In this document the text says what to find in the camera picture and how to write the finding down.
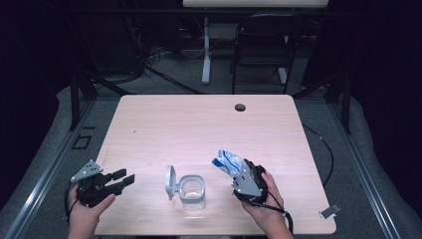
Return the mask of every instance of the blue and white packet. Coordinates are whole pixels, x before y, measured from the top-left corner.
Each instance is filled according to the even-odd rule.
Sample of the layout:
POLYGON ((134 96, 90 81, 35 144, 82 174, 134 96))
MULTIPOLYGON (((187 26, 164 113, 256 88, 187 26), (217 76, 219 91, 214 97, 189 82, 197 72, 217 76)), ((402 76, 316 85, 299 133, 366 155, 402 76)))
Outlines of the blue and white packet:
POLYGON ((236 154, 230 151, 219 150, 217 157, 214 158, 211 162, 212 164, 216 165, 221 170, 229 174, 231 177, 237 177, 243 170, 243 161, 243 158, 237 156, 236 154))

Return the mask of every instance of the person's left hand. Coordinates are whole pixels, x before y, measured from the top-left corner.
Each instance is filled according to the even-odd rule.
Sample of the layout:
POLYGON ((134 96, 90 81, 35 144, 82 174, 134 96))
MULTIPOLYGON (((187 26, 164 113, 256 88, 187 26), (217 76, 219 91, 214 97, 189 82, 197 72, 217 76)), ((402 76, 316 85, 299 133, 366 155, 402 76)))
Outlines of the person's left hand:
MULTIPOLYGON (((75 186, 69 195, 69 206, 77 201, 77 188, 75 186)), ((80 201, 75 203, 70 214, 70 230, 68 238, 92 238, 100 222, 100 215, 115 201, 115 195, 111 194, 93 208, 89 208, 80 201)))

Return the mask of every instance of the table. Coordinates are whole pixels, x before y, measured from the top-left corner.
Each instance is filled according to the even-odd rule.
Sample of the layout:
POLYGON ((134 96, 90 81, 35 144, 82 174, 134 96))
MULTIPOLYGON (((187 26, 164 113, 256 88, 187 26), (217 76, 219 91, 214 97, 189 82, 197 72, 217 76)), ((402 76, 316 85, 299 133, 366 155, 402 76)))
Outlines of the table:
MULTIPOLYGON (((328 0, 183 0, 184 7, 191 8, 325 8, 328 0)), ((210 83, 211 57, 209 51, 209 24, 204 20, 204 66, 202 84, 210 83)), ((279 69, 280 81, 286 80, 286 71, 279 69)))
POLYGON ((266 167, 275 177, 296 234, 330 234, 333 218, 295 103, 290 96, 166 95, 122 97, 97 163, 104 173, 135 174, 102 216, 97 235, 259 235, 232 195, 232 178, 211 160, 219 149, 266 167), (237 112, 236 104, 246 110, 237 112), (199 174, 206 206, 184 210, 164 188, 167 165, 177 180, 199 174))

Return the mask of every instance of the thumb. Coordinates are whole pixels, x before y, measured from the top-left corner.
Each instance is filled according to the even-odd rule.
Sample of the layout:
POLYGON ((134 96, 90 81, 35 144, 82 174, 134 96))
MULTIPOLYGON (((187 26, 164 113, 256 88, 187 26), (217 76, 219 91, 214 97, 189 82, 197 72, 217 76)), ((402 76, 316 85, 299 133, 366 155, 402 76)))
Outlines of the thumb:
POLYGON ((102 202, 95 206, 93 209, 96 211, 97 216, 100 216, 104 211, 106 211, 106 209, 108 209, 114 201, 115 195, 110 194, 102 202))

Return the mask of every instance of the hand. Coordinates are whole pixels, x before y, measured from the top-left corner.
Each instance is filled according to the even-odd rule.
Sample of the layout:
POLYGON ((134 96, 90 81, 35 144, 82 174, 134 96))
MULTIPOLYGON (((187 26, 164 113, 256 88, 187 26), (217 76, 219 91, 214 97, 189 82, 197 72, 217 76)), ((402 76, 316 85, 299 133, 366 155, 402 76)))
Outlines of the hand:
MULTIPOLYGON (((77 201, 77 186, 69 195, 69 206, 77 201)), ((80 201, 76 202, 70 215, 70 230, 68 238, 88 239, 94 236, 100 222, 100 215, 115 201, 115 195, 111 194, 93 208, 89 208, 80 201)))
MULTIPOLYGON (((267 171, 263 172, 262 176, 267 183, 269 192, 271 192, 280 205, 283 206, 283 197, 280 195, 279 188, 277 188, 273 175, 267 171)), ((279 204, 271 195, 268 195, 266 204, 280 208, 279 204)), ((285 217, 282 213, 269 208, 255 207, 246 202, 242 202, 242 206, 254 218, 257 225, 265 232, 268 238, 293 238, 292 233, 286 226, 285 217)))

